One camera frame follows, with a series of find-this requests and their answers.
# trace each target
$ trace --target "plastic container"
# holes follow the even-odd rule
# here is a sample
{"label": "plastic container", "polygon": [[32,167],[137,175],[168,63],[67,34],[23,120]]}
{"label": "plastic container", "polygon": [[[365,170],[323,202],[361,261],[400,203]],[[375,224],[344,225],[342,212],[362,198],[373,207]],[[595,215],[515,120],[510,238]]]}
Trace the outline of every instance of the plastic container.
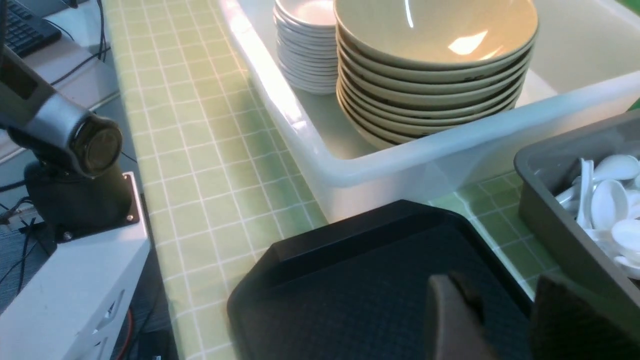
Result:
{"label": "plastic container", "polygon": [[640,110],[519,151],[514,163],[524,181],[520,216],[566,275],[613,302],[631,329],[638,329],[640,290],[554,198],[579,175],[579,158],[593,159],[597,164],[612,154],[640,156]]}
{"label": "plastic container", "polygon": [[509,171],[523,146],[619,114],[640,97],[640,72],[631,74],[640,69],[633,45],[640,17],[614,0],[537,0],[540,34],[516,109],[377,151],[349,125],[335,95],[289,87],[274,61],[274,0],[220,5],[258,94],[331,222]]}

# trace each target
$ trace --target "white stand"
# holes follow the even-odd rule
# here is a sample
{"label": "white stand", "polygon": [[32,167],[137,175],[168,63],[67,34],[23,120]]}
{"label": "white stand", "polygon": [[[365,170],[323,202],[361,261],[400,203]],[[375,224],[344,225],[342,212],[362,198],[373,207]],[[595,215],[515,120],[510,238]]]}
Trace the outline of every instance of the white stand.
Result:
{"label": "white stand", "polygon": [[2,360],[108,360],[149,253],[140,221],[58,245],[0,315]]}

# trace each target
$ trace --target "white plastic bin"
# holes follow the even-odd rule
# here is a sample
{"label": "white plastic bin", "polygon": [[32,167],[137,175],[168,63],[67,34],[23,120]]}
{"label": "white plastic bin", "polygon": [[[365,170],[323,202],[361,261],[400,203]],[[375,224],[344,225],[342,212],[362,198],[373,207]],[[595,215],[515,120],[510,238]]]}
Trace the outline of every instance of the white plastic bin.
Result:
{"label": "white plastic bin", "polygon": [[523,146],[624,112],[640,98],[640,17],[614,0],[535,3],[540,35],[516,109],[377,151],[334,95],[286,83],[274,61],[274,0],[220,0],[258,93],[330,222],[501,174]]}

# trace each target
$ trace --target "desk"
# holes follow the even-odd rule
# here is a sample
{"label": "desk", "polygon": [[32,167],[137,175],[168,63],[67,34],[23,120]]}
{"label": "desk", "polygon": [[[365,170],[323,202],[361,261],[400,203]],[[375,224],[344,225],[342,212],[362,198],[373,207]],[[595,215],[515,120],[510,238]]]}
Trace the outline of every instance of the desk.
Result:
{"label": "desk", "polygon": [[[216,1],[105,4],[182,359],[235,359],[225,302],[274,241],[325,225],[229,42]],[[471,219],[532,295],[555,261],[517,217],[515,174],[431,202]]]}

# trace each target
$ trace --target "red cable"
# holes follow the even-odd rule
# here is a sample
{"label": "red cable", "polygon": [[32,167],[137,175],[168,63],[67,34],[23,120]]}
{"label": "red cable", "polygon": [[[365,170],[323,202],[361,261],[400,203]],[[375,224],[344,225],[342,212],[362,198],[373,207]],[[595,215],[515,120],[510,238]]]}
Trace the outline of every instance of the red cable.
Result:
{"label": "red cable", "polygon": [[133,334],[133,313],[131,312],[131,308],[127,310],[127,319],[129,320],[129,329],[127,330],[127,339],[124,341],[124,345],[120,349],[118,353],[118,357],[116,360],[122,360],[125,352],[127,351],[127,347],[129,347],[129,342],[131,341],[131,334]]}

